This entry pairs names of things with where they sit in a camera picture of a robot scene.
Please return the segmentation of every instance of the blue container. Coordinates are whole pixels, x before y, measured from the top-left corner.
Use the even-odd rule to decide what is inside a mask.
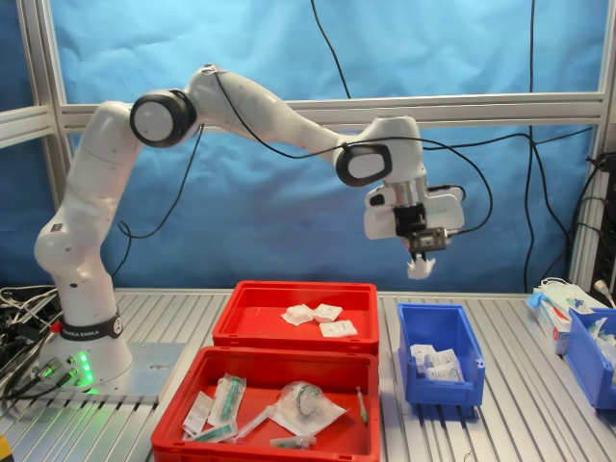
[[[593,311],[592,315],[579,315],[569,310],[571,333],[565,357],[590,404],[596,409],[616,409],[616,387],[612,386],[614,368],[588,333],[590,324],[607,318],[602,330],[616,334],[616,310],[593,308]]]
[[[406,400],[411,404],[480,406],[485,363],[461,305],[399,303],[398,357]],[[466,382],[436,382],[417,374],[412,345],[432,345],[437,351],[453,348]]]

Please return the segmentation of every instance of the medical supply box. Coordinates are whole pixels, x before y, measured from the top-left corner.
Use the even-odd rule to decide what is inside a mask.
[[[287,308],[306,304],[342,307],[357,335],[325,338],[316,321],[292,325]],[[372,284],[242,281],[227,302],[212,337],[219,347],[258,347],[367,353],[378,357],[376,287]]]
[[[590,404],[596,409],[616,409],[616,387],[612,386],[614,368],[588,333],[593,322],[607,318],[602,330],[616,334],[616,310],[594,308],[593,311],[592,315],[579,315],[569,310],[571,333],[565,357]]]
[[[247,387],[237,418],[243,427],[278,400],[280,391],[295,381],[320,387],[333,402],[348,409],[317,434],[308,450],[279,449],[270,440],[291,436],[272,420],[249,433],[244,444],[203,443],[182,440],[182,422],[200,391],[212,397],[218,379],[226,373],[246,379]],[[361,387],[368,409],[364,423],[357,405]],[[266,348],[209,346],[201,349],[152,434],[156,462],[227,461],[353,461],[377,462],[379,442],[378,364],[369,354],[284,351]]]
[[[569,318],[553,306],[549,300],[539,300],[534,306],[530,306],[530,311],[535,315],[541,330],[550,341],[553,352],[565,354],[569,344],[569,332],[571,331]]]
[[[485,363],[462,306],[399,303],[398,315],[398,357],[406,400],[410,404],[481,405]],[[412,345],[432,345],[437,351],[453,348],[465,381],[432,381],[418,374]]]

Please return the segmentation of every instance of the metal plate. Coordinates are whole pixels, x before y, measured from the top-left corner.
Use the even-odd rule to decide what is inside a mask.
[[[150,435],[230,291],[126,290],[117,301],[136,342],[186,343],[160,404],[91,396],[19,401],[0,410],[15,460],[153,460]],[[486,359],[483,404],[410,406],[398,364],[397,302],[461,303]],[[597,413],[520,295],[380,293],[381,460],[391,462],[616,462],[616,413]]]
[[[72,399],[88,399],[87,395],[105,395],[107,401],[158,402],[167,380],[182,355],[186,344],[128,342],[133,355],[131,367],[120,377],[97,385],[87,394],[76,393]]]

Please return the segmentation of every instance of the red container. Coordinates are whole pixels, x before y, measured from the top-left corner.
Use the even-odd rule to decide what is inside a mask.
[[[248,434],[245,445],[182,441],[182,422],[197,394],[203,391],[213,397],[218,379],[227,372],[246,378],[238,428],[267,405],[274,404],[285,385],[298,380],[317,385],[329,399],[348,411],[318,433],[317,443],[307,450],[272,448],[270,439],[293,436],[272,420],[266,420]],[[364,394],[368,424],[361,419],[357,386]],[[156,462],[377,462],[380,448],[376,359],[355,353],[203,348],[156,426],[152,450]]]
[[[340,306],[336,321],[350,320],[357,335],[324,338],[316,321],[295,326],[285,322],[287,308],[305,303]],[[214,327],[214,345],[348,351],[378,357],[376,287],[372,284],[243,281],[237,285]]]

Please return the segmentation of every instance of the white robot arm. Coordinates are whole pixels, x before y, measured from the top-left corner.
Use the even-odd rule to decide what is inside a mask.
[[[103,103],[81,139],[63,203],[35,247],[38,263],[56,283],[64,314],[61,335],[42,349],[40,361],[72,364],[77,370],[68,384],[72,388],[111,380],[131,364],[100,245],[135,160],[144,144],[175,145],[204,123],[250,140],[321,152],[350,186],[382,180],[366,197],[366,235],[400,237],[412,257],[409,277],[428,277],[434,260],[425,253],[445,248],[448,230],[464,225],[459,190],[434,191],[426,183],[419,130],[411,117],[377,118],[357,136],[340,135],[258,84],[211,64],[197,70],[184,90],[153,91],[132,106]]]

